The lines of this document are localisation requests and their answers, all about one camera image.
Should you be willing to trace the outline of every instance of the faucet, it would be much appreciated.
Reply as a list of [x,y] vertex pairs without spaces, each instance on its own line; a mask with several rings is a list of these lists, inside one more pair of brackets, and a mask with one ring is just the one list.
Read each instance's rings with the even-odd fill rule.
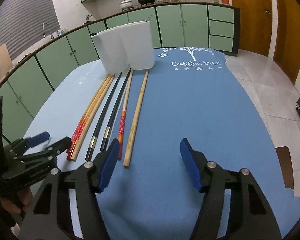
[[49,29],[49,33],[50,33],[51,39],[53,40],[53,39],[54,39],[54,37],[53,37],[53,35],[52,35],[52,33],[51,33],[51,30],[50,30],[49,24],[47,24],[47,23],[43,23],[43,24],[42,24],[42,29],[43,29],[43,38],[45,38],[45,37],[46,37],[46,35],[44,34],[44,25],[45,25],[45,24],[48,26],[48,29]]

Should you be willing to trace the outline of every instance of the metal screw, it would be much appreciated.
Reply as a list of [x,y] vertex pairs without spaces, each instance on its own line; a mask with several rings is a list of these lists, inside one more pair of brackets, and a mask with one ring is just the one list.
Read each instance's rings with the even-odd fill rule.
[[85,164],[84,164],[84,166],[85,166],[85,168],[91,168],[92,166],[93,166],[93,162],[86,162]]
[[58,172],[59,172],[59,170],[58,170],[57,168],[53,168],[53,169],[50,171],[50,173],[51,173],[52,175],[56,175],[56,174],[58,174]]
[[250,171],[247,168],[243,168],[241,170],[241,172],[242,172],[243,175],[249,175],[250,174]]
[[208,162],[208,167],[211,168],[211,169],[214,169],[217,165],[215,162]]

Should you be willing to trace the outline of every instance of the blue tablecloth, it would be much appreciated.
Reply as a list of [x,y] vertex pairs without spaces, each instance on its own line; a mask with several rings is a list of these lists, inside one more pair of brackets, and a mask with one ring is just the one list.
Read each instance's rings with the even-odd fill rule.
[[[226,67],[224,55],[194,48],[156,49],[154,53],[155,66],[149,70],[130,168],[118,162],[109,187],[97,195],[111,239],[189,239],[203,195],[192,187],[182,162],[179,149],[182,138],[187,138],[193,149],[224,169],[248,168],[270,203],[282,236],[286,235],[300,216],[300,198],[284,187],[271,138],[248,95]],[[144,74],[145,71],[133,74],[124,150]],[[47,130],[52,136],[50,143],[63,136],[71,137],[105,75],[100,61],[74,70],[50,96],[26,136]],[[62,170],[74,169],[84,162],[102,107],[77,162],[67,162],[66,154],[58,158]],[[117,138],[120,112],[112,138]],[[226,191],[219,236],[226,232],[229,200],[230,193]],[[76,214],[74,192],[71,203],[72,214]],[[76,235],[80,236],[76,215],[73,224]]]

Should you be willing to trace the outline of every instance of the tiled floor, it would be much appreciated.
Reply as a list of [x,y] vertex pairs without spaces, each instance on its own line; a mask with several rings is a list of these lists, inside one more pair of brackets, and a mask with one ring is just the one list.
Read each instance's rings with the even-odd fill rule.
[[258,110],[274,146],[289,148],[294,192],[300,197],[300,118],[295,109],[298,91],[268,57],[239,50],[237,57],[226,58],[228,68]]

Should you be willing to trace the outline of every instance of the white tree graphic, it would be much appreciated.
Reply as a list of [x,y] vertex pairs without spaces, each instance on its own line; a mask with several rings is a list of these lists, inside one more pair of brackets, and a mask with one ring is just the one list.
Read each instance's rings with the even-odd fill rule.
[[163,52],[167,52],[168,50],[172,50],[172,49],[181,49],[181,50],[185,50],[185,51],[189,52],[194,61],[197,61],[195,59],[194,55],[193,55],[193,52],[196,51],[196,50],[207,51],[207,52],[211,53],[214,56],[214,53],[210,49],[207,49],[207,48],[195,48],[195,47],[166,48],[166,49],[163,50]]

